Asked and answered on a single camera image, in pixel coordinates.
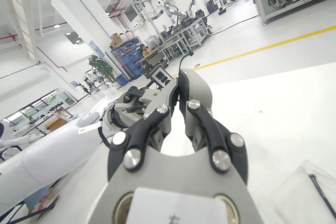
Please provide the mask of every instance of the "silver screw cap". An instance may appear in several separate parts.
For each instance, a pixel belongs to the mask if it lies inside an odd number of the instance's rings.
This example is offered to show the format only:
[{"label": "silver screw cap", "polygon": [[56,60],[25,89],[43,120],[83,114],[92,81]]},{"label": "silver screw cap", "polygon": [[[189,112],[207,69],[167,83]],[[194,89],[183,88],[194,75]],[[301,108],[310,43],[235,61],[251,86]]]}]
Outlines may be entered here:
[{"label": "silver screw cap", "polygon": [[192,110],[197,110],[201,106],[201,103],[198,100],[192,99],[188,103],[188,107],[190,107]]},{"label": "silver screw cap", "polygon": [[168,111],[168,106],[166,104],[159,105],[156,109],[160,114],[166,114]]},{"label": "silver screw cap", "polygon": [[125,139],[126,139],[126,133],[125,132],[117,132],[112,137],[112,143],[114,145],[120,145],[120,144],[125,142]]},{"label": "silver screw cap", "polygon": [[126,152],[123,159],[124,167],[128,170],[135,168],[141,160],[141,151],[139,149],[130,149]]},{"label": "silver screw cap", "polygon": [[241,148],[244,146],[244,139],[239,134],[232,133],[230,135],[230,140],[235,147]]},{"label": "silver screw cap", "polygon": [[212,161],[221,171],[227,171],[231,168],[231,159],[228,153],[223,150],[216,150],[212,154]]}]

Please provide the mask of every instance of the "trash bin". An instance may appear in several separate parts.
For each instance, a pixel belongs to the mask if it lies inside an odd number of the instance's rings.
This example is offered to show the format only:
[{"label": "trash bin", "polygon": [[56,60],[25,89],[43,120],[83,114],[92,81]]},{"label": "trash bin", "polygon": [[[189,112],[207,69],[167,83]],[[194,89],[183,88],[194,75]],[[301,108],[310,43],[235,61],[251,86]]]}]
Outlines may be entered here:
[{"label": "trash bin", "polygon": [[117,76],[115,78],[115,80],[117,82],[119,82],[121,86],[127,85],[127,83],[128,83],[128,81],[125,79],[125,77],[122,74],[120,74],[119,76]]}]

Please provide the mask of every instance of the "cable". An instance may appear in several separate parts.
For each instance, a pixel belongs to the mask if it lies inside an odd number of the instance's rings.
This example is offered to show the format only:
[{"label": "cable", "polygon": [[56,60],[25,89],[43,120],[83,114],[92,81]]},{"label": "cable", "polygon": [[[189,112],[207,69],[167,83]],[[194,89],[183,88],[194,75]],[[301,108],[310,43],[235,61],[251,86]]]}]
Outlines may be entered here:
[{"label": "cable", "polygon": [[242,23],[242,22],[251,20],[251,19],[256,18],[256,17],[258,17],[258,16],[259,16],[259,15],[256,15],[256,16],[253,16],[253,17],[248,18],[248,19],[246,19],[246,20],[243,20],[243,21],[240,21],[240,22],[238,22],[238,23],[235,23],[234,25],[229,26],[228,28],[226,28],[226,29],[224,29],[224,30],[221,30],[221,31],[219,31],[219,32],[213,33],[213,34],[211,34],[210,36],[214,36],[214,35],[216,35],[216,34],[219,34],[219,33],[221,33],[221,32],[224,32],[224,31],[228,30],[229,28],[232,28],[232,27],[234,27],[234,26],[236,26],[236,25],[238,25],[238,24],[240,24],[240,23]]},{"label": "cable", "polygon": [[181,69],[181,64],[182,64],[182,60],[184,60],[187,56],[193,56],[193,51],[189,51],[186,55],[184,55],[182,58],[181,58],[181,61],[180,61],[180,66],[178,67],[178,71],[180,72],[180,69]]},{"label": "cable", "polygon": [[102,127],[102,125],[103,125],[103,118],[100,118],[99,122],[101,123],[101,126],[98,128],[99,136],[101,137],[101,139],[102,139],[103,143],[105,144],[105,146],[109,148],[109,142],[108,142],[107,138],[103,134],[103,127]]}]

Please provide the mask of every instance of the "shelving unit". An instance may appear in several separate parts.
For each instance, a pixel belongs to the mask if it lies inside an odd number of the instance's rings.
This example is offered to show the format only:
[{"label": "shelving unit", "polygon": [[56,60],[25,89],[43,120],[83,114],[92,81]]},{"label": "shelving unit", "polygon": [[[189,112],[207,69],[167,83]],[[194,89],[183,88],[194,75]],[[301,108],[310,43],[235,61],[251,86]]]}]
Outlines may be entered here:
[{"label": "shelving unit", "polygon": [[142,57],[140,55],[141,50],[138,46],[139,43],[139,38],[135,37],[131,40],[127,40],[111,51],[129,74],[131,80],[135,80],[142,75],[141,68],[143,64],[140,62]]}]

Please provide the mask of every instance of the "person sitting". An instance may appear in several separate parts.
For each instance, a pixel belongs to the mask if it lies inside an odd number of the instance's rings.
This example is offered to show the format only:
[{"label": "person sitting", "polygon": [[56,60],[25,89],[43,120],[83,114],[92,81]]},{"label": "person sitting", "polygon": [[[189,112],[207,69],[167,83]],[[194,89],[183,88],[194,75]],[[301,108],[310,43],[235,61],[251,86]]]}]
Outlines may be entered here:
[{"label": "person sitting", "polygon": [[143,44],[140,47],[143,50],[143,57],[148,56],[152,52],[152,50],[150,48],[146,47]]}]

